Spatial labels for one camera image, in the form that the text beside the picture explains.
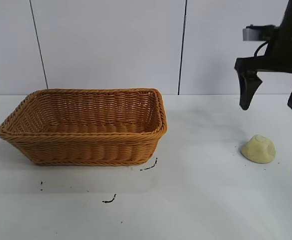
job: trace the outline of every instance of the black stain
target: black stain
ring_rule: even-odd
[[[155,164],[154,164],[153,166],[147,167],[147,168],[145,168],[145,169],[140,169],[140,171],[148,170],[148,169],[152,169],[154,166],[156,166],[156,164],[157,164],[157,160],[158,160],[158,158],[156,157],[156,161],[155,161]]]
[[[110,200],[110,201],[102,201],[104,204],[109,204],[109,203],[112,203],[114,201],[114,199],[116,198],[116,193],[114,195],[114,197]]]

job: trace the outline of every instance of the yellow dough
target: yellow dough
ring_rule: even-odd
[[[276,156],[274,143],[262,135],[255,135],[241,148],[241,153],[249,160],[267,164],[272,162]]]

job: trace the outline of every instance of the wicker basket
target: wicker basket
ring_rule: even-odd
[[[39,165],[128,166],[151,158],[167,131],[159,91],[36,91],[0,126],[0,138]]]

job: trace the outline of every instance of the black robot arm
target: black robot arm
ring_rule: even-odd
[[[279,27],[273,25],[247,26],[243,30],[244,41],[265,41],[267,45],[264,55],[237,58],[235,70],[240,85],[240,106],[247,110],[253,95],[262,81],[258,72],[282,72],[292,74],[292,0],[289,0],[284,18]],[[288,100],[292,109],[292,93]]]

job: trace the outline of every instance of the white tabletop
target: white tabletop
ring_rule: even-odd
[[[23,98],[0,96],[0,123]],[[168,132],[139,166],[40,167],[0,140],[0,240],[292,240],[287,98],[164,96]],[[255,134],[272,163],[238,152]]]

